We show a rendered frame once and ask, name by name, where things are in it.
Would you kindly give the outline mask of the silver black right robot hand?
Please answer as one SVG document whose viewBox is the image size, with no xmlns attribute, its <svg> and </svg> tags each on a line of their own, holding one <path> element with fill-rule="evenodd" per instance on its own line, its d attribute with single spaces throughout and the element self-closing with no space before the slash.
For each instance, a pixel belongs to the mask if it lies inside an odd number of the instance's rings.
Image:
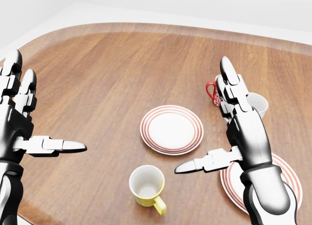
<svg viewBox="0 0 312 225">
<path fill-rule="evenodd" d="M 175 168 L 176 174 L 198 171 L 205 173 L 227 168 L 238 162 L 243 170 L 272 162 L 271 147 L 262 119 L 256 108 L 247 101 L 249 91 L 230 60 L 223 56 L 221 74 L 216 77 L 217 91 L 221 99 L 222 117 L 227 121 L 226 136 L 230 151 L 222 148 L 210 150 L 202 158 L 196 158 Z"/>
</svg>

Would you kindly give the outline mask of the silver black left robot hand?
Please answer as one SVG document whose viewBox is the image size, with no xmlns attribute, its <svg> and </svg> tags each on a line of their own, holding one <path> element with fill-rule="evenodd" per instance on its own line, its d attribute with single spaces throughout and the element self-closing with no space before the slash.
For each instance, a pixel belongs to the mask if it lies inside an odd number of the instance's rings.
<svg viewBox="0 0 312 225">
<path fill-rule="evenodd" d="M 0 67 L 0 159 L 20 163 L 24 154 L 57 157 L 86 151 L 81 142 L 32 135 L 36 90 L 36 73 L 28 69 L 23 74 L 20 51 L 10 51 Z"/>
</svg>

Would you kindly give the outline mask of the plain white mug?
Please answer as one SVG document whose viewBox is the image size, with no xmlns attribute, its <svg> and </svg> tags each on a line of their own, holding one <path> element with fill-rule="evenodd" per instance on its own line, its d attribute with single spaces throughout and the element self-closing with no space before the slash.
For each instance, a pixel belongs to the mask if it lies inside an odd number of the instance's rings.
<svg viewBox="0 0 312 225">
<path fill-rule="evenodd" d="M 247 95 L 247 101 L 248 103 L 257 110 L 260 117 L 263 119 L 266 111 L 269 108 L 269 104 L 267 100 L 257 93 L 249 93 Z"/>
</svg>

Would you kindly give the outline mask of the red and white patterned mug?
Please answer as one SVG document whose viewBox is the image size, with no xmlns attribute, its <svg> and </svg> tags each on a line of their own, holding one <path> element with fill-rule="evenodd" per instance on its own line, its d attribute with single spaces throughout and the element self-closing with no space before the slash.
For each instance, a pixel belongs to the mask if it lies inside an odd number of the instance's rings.
<svg viewBox="0 0 312 225">
<path fill-rule="evenodd" d="M 226 107 L 232 107 L 234 104 L 230 103 L 225 96 L 223 96 L 223 88 L 220 87 L 218 90 L 217 88 L 217 80 L 218 78 L 221 79 L 221 81 L 225 85 L 230 85 L 230 86 L 238 86 L 238 91 L 242 92 L 242 95 L 244 98 L 247 98 L 249 92 L 248 89 L 241 78 L 240 75 L 217 75 L 215 77 L 214 81 L 208 82 L 206 84 L 206 92 L 209 95 L 209 97 L 212 99 L 212 102 L 215 106 L 220 106 L 221 104 L 224 104 Z"/>
</svg>

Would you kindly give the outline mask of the white plate with red rings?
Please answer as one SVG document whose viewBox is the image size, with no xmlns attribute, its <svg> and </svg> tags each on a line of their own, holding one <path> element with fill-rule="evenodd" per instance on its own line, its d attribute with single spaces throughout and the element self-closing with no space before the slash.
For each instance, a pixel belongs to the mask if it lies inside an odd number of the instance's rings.
<svg viewBox="0 0 312 225">
<path fill-rule="evenodd" d="M 291 168 L 291 166 L 278 155 L 273 153 L 272 160 L 274 165 L 277 165 L 281 168 L 281 178 L 293 190 L 297 200 L 297 207 L 300 208 L 303 200 L 303 190 L 297 174 Z M 220 180 L 223 189 L 230 200 L 239 209 L 247 213 L 243 202 L 243 192 L 245 187 L 240 180 L 240 175 L 242 172 L 243 170 L 241 169 L 239 163 L 232 162 L 227 167 L 227 169 L 220 171 Z"/>
<path fill-rule="evenodd" d="M 196 149 L 204 136 L 199 117 L 176 105 L 163 105 L 148 111 L 140 124 L 144 143 L 156 152 L 182 155 Z"/>
</svg>

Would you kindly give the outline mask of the yellow and white mug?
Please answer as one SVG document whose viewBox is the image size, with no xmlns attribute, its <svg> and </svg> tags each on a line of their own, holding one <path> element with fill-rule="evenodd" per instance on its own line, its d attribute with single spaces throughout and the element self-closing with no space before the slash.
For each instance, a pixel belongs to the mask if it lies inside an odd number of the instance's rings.
<svg viewBox="0 0 312 225">
<path fill-rule="evenodd" d="M 136 168 L 129 177 L 129 188 L 137 203 L 143 207 L 154 207 L 161 216 L 167 212 L 167 206 L 160 197 L 164 186 L 164 174 L 152 165 Z"/>
</svg>

